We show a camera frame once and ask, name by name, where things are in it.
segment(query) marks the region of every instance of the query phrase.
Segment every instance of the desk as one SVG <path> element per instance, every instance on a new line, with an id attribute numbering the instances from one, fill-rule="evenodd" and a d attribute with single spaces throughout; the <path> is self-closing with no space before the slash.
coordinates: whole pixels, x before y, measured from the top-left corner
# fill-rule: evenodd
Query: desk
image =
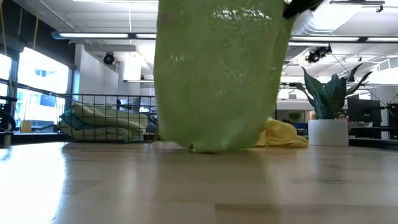
<path id="1" fill-rule="evenodd" d="M 350 146 L 372 147 L 398 151 L 398 140 L 353 138 L 348 141 Z"/>
<path id="2" fill-rule="evenodd" d="M 396 128 L 389 126 L 381 126 L 381 127 L 352 127 L 350 135 L 354 135 L 356 137 L 368 137 L 373 139 L 381 139 L 381 133 L 383 131 L 395 131 Z"/>
<path id="3" fill-rule="evenodd" d="M 13 146 L 0 156 L 0 223 L 396 224 L 397 156 L 361 147 L 205 155 L 161 144 Z"/>

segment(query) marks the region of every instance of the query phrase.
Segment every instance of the window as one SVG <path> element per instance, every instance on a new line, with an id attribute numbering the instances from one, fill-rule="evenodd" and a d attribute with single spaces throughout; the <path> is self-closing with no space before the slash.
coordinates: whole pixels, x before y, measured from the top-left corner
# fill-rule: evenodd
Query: window
<path id="1" fill-rule="evenodd" d="M 14 119 L 17 127 L 21 121 L 32 121 L 32 128 L 42 128 L 56 124 L 63 112 L 65 101 L 55 96 L 18 88 Z"/>
<path id="2" fill-rule="evenodd" d="M 18 83 L 55 93 L 66 93 L 69 68 L 32 49 L 19 57 Z"/>
<path id="3" fill-rule="evenodd" d="M 11 70 L 11 58 L 0 54 L 0 78 L 8 80 Z"/>
<path id="4" fill-rule="evenodd" d="M 31 121 L 32 129 L 56 124 L 65 100 L 49 95 L 49 92 L 66 93 L 68 76 L 66 65 L 25 48 L 19 57 L 18 101 L 14 115 L 17 127 L 23 120 Z"/>
<path id="5" fill-rule="evenodd" d="M 0 54 L 0 79 L 8 81 L 11 70 L 11 58 Z M 8 86 L 0 83 L 0 96 L 7 96 Z M 0 103 L 6 103 L 5 100 L 0 100 Z"/>

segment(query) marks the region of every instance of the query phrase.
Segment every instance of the fluorescent light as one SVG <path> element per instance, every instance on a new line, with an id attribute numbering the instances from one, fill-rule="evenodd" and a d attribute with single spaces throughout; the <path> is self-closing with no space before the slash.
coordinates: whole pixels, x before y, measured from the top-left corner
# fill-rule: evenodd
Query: fluorescent light
<path id="1" fill-rule="evenodd" d="M 136 34 L 136 37 L 156 39 L 156 34 Z"/>
<path id="2" fill-rule="evenodd" d="M 158 1 L 139 0 L 106 0 L 105 3 L 129 3 L 129 4 L 158 4 Z"/>
<path id="3" fill-rule="evenodd" d="M 380 6 L 386 3 L 385 1 L 377 0 L 377 1 L 330 1 L 330 4 L 344 4 L 344 5 L 361 5 L 361 6 Z"/>
<path id="4" fill-rule="evenodd" d="M 359 37 L 292 36 L 290 40 L 308 42 L 355 42 L 359 40 Z"/>
<path id="5" fill-rule="evenodd" d="M 129 38 L 128 34 L 107 34 L 107 33 L 59 33 L 64 38 Z"/>
<path id="6" fill-rule="evenodd" d="M 398 37 L 369 37 L 367 42 L 398 42 Z"/>
<path id="7" fill-rule="evenodd" d="M 153 80 L 123 80 L 124 82 L 132 82 L 132 83 L 154 83 Z"/>
<path id="8" fill-rule="evenodd" d="M 314 42 L 289 42 L 289 46 L 319 46 L 328 47 L 328 43 L 314 43 Z"/>
<path id="9" fill-rule="evenodd" d="M 75 2 L 104 2 L 104 3 L 130 3 L 130 4 L 158 4 L 159 1 L 145 0 L 73 0 Z"/>

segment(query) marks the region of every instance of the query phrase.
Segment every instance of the wire basket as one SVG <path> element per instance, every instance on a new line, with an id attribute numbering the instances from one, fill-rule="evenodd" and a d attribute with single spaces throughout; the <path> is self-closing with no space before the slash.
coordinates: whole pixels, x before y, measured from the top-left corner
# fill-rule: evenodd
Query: wire basket
<path id="1" fill-rule="evenodd" d="M 154 96 L 52 93 L 57 128 L 72 141 L 151 142 L 159 138 Z"/>

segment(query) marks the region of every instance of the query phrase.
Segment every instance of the plant leaf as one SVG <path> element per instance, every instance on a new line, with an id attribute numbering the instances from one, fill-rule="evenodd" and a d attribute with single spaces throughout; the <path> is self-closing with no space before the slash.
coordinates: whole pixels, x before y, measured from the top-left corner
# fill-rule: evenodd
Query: plant leaf
<path id="1" fill-rule="evenodd" d="M 305 68 L 304 71 L 304 81 L 305 86 L 307 87 L 308 92 L 314 97 L 319 98 L 323 104 L 327 104 L 328 99 L 326 97 L 325 89 L 323 88 L 322 83 L 320 83 L 316 78 L 310 76 Z"/>
<path id="2" fill-rule="evenodd" d="M 347 84 L 345 82 L 338 82 L 331 100 L 328 102 L 328 107 L 333 116 L 335 116 L 344 106 L 344 98 L 346 96 Z"/>
<path id="3" fill-rule="evenodd" d="M 334 74 L 331 77 L 331 80 L 325 84 L 324 89 L 325 89 L 328 101 L 330 99 L 332 99 L 333 93 L 335 92 L 335 89 L 336 89 L 337 85 L 339 85 L 339 83 L 340 83 L 340 80 L 338 79 L 338 76 L 336 74 Z"/>
<path id="4" fill-rule="evenodd" d="M 366 73 L 357 84 L 355 84 L 351 88 L 349 88 L 346 92 L 346 96 L 353 94 L 361 86 L 362 82 L 368 78 L 368 76 L 370 74 L 372 74 L 372 72 Z"/>
<path id="5" fill-rule="evenodd" d="M 320 100 L 315 100 L 315 112 L 319 119 L 333 119 L 335 115 L 328 105 L 324 105 Z"/>
<path id="6" fill-rule="evenodd" d="M 296 88 L 297 88 L 298 90 L 304 92 L 305 95 L 307 96 L 308 102 L 310 102 L 310 104 L 311 104 L 312 106 L 314 106 L 314 104 L 313 104 L 313 99 L 308 95 L 307 91 L 305 91 L 303 85 L 302 85 L 301 83 L 296 83 Z"/>
<path id="7" fill-rule="evenodd" d="M 348 79 L 347 79 L 346 77 L 341 77 L 341 78 L 340 78 L 340 82 L 347 82 L 347 80 L 348 80 Z"/>
<path id="8" fill-rule="evenodd" d="M 355 66 L 355 68 L 353 68 L 351 70 L 351 73 L 349 74 L 347 82 L 350 81 L 350 80 L 354 80 L 354 75 L 355 75 L 356 71 L 358 70 L 359 66 L 361 66 L 361 65 L 362 65 L 362 63 L 360 63 L 359 65 Z"/>

